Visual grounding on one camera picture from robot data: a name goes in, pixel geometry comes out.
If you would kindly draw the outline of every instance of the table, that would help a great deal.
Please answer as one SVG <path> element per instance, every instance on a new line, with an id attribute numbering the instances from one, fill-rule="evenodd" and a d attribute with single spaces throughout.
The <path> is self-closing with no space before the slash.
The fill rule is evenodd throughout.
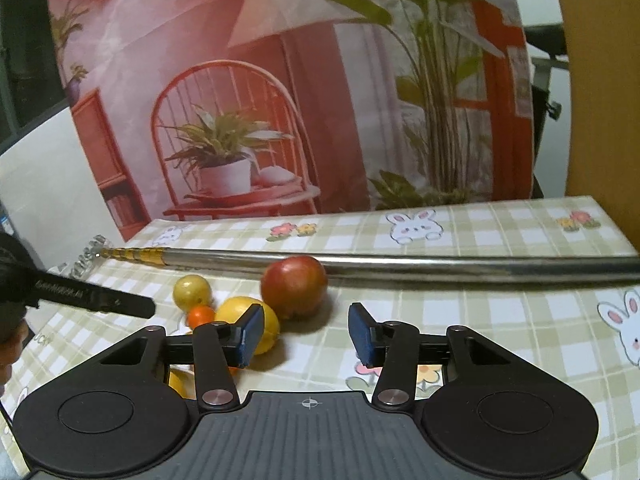
<path id="1" fill-rule="evenodd" d="M 418 210 L 204 222 L 155 220 L 128 246 L 173 246 L 252 251 L 328 253 L 453 254 L 515 256 L 609 256 L 635 254 L 634 248 L 591 198 L 469 204 L 434 209 L 440 237 L 400 244 L 391 237 L 389 218 Z M 153 297 L 151 320 L 90 314 L 60 307 L 30 342 L 14 368 L 2 398 L 12 413 L 28 392 L 146 324 L 177 329 L 182 313 L 172 286 L 184 272 L 114 260 L 104 262 L 89 281 Z M 259 297 L 258 282 L 201 272 L 217 304 L 230 296 Z M 526 360 L 566 381 L 594 404 L 600 419 L 598 441 L 585 468 L 591 479 L 640 476 L 640 370 L 629 361 L 619 333 L 600 317 L 598 305 L 624 310 L 623 288 L 507 291 L 468 288 L 368 290 L 337 284 L 315 318 L 283 325 L 272 351 L 257 356 L 236 375 L 244 397 L 249 390 L 363 390 L 371 393 L 378 370 L 358 361 L 349 340 L 346 311 L 362 302 L 376 320 L 399 319 L 423 333 L 443 334 L 465 324 Z M 421 367 L 417 397 L 442 384 L 438 367 Z M 26 473 L 17 446 L 4 427 L 2 442 L 19 473 Z"/>

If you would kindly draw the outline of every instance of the metal spring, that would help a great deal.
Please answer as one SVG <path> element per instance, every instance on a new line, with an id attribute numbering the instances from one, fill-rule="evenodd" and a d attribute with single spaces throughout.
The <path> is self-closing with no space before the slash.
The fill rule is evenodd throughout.
<path id="1" fill-rule="evenodd" d="M 102 235 L 97 235 L 88 243 L 73 263 L 69 276 L 75 280 L 84 280 L 94 269 L 96 258 L 100 256 L 100 250 L 111 247 L 111 243 Z"/>

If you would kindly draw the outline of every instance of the lampshade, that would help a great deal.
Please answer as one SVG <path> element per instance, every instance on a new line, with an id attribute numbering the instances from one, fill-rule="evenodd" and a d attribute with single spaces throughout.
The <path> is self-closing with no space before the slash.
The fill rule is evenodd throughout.
<path id="1" fill-rule="evenodd" d="M 319 22 L 350 20 L 359 14 L 326 0 L 244 0 L 229 47 Z"/>

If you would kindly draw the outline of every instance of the yellow fruit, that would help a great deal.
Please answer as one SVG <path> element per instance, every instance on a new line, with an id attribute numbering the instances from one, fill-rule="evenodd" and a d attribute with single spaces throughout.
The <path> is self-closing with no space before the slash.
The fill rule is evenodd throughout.
<path id="1" fill-rule="evenodd" d="M 169 386 L 171 386 L 176 392 L 180 394 L 183 399 L 187 398 L 187 390 L 182 384 L 182 380 L 178 377 L 174 371 L 169 372 Z"/>
<path id="2" fill-rule="evenodd" d="M 174 301 L 181 310 L 188 312 L 199 304 L 211 304 L 211 286 L 202 276 L 187 274 L 174 285 Z"/>
<path id="3" fill-rule="evenodd" d="M 264 310 L 264 333 L 262 339 L 255 349 L 255 355 L 264 354 L 275 345 L 280 335 L 280 322 L 275 312 L 266 303 L 249 298 L 248 296 L 236 296 L 226 300 L 216 311 L 216 321 L 226 321 L 227 323 L 235 323 L 245 311 L 258 303 L 262 305 Z"/>

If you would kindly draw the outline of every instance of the black device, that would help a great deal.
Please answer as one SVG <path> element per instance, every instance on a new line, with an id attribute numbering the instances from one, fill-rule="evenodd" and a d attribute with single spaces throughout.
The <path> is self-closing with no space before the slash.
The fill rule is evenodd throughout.
<path id="1" fill-rule="evenodd" d="M 166 336 L 150 326 L 28 395 L 14 436 L 33 480 L 577 480 L 598 433 L 576 390 L 479 333 L 424 335 L 348 313 L 367 367 L 361 392 L 250 392 L 244 367 L 264 329 L 254 304 L 233 325 Z M 166 382 L 194 364 L 196 400 Z M 415 400 L 418 364 L 441 364 L 444 386 Z"/>
<path id="2" fill-rule="evenodd" d="M 37 269 L 29 251 L 17 238 L 0 233 L 0 342 L 6 341 L 18 327 L 27 307 L 38 307 L 39 300 L 143 319 L 156 312 L 151 298 Z"/>

